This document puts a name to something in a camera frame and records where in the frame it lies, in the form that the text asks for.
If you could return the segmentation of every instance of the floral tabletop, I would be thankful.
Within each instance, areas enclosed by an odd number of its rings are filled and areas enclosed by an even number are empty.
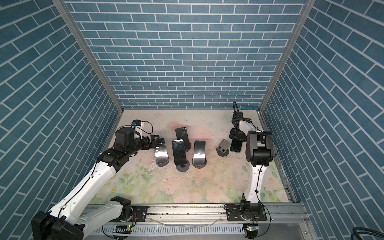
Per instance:
[[[153,149],[139,151],[105,183],[90,204],[105,204],[114,196],[130,199],[134,204],[238,202],[247,188],[251,168],[245,159],[245,143],[240,153],[230,152],[225,157],[216,153],[222,139],[230,140],[232,114],[231,110],[124,111],[119,126],[129,124],[132,116],[151,122],[154,134],[166,141],[169,163],[158,167]],[[255,110],[243,110],[243,114],[260,126]],[[194,141],[206,141],[207,165],[204,168],[197,169],[190,164],[187,172],[176,170],[171,141],[176,139],[175,129],[181,126],[187,127],[192,143],[191,150],[186,153],[190,163]],[[144,125],[144,128],[150,130],[151,127]],[[288,201],[273,161],[264,174],[261,201]]]

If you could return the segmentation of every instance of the blue brick wall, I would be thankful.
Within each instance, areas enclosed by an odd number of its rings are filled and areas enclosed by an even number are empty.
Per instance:
[[[382,1],[317,0],[265,109],[322,239],[384,232],[383,13]]]
[[[66,1],[125,108],[257,108],[304,0]]]
[[[0,239],[77,184],[117,111],[50,0],[0,0]]]

